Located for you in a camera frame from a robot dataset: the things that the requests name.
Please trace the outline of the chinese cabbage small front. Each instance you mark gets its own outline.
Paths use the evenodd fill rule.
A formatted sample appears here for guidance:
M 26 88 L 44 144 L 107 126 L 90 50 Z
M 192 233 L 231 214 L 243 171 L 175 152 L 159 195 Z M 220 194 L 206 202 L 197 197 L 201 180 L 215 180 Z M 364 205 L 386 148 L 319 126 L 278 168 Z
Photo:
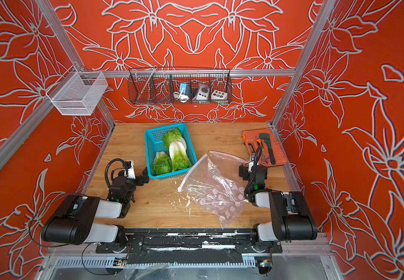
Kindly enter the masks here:
M 154 176 L 164 175 L 172 171 L 172 160 L 165 152 L 157 152 L 152 163 L 152 173 Z

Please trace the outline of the clear zipper bag pink dots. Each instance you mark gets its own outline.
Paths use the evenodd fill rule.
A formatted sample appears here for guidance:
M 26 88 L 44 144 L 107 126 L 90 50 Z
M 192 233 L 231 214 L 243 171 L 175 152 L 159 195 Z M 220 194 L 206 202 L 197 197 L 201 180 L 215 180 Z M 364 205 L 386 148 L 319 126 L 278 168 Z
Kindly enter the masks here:
M 248 168 L 249 164 L 237 156 L 210 151 L 190 168 L 177 191 L 215 215 L 220 227 L 225 228 L 240 216 L 247 203 L 247 181 L 239 176 L 239 167 Z

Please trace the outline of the chinese cabbage long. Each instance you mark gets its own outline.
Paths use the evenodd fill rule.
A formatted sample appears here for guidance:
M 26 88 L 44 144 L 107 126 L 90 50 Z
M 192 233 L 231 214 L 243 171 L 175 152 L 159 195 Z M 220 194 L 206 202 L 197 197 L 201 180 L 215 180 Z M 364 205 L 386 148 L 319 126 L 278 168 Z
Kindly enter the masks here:
M 169 155 L 172 161 L 172 171 L 183 170 L 192 166 L 182 142 L 174 141 L 169 145 Z

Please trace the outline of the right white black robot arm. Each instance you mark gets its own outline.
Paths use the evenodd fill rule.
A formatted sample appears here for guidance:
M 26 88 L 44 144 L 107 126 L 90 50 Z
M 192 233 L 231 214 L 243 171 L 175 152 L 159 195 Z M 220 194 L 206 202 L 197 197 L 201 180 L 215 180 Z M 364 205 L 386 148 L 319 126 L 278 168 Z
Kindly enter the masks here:
M 251 161 L 239 166 L 239 176 L 247 181 L 244 198 L 256 207 L 268 208 L 271 214 L 270 222 L 253 226 L 250 242 L 315 240 L 317 227 L 304 195 L 267 188 L 267 167 L 259 164 L 262 154 L 263 147 L 259 146 Z

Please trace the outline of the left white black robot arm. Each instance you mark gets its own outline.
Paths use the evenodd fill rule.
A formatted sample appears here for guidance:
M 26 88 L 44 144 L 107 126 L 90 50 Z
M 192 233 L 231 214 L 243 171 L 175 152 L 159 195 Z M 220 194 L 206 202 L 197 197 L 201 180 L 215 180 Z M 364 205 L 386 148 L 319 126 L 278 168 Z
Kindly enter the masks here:
M 123 226 L 100 224 L 95 219 L 125 218 L 135 202 L 137 187 L 149 183 L 148 170 L 136 176 L 133 161 L 115 158 L 106 166 L 105 182 L 109 191 L 106 199 L 81 194 L 64 198 L 43 226 L 41 239 L 63 245 L 106 243 L 125 248 L 127 237 Z

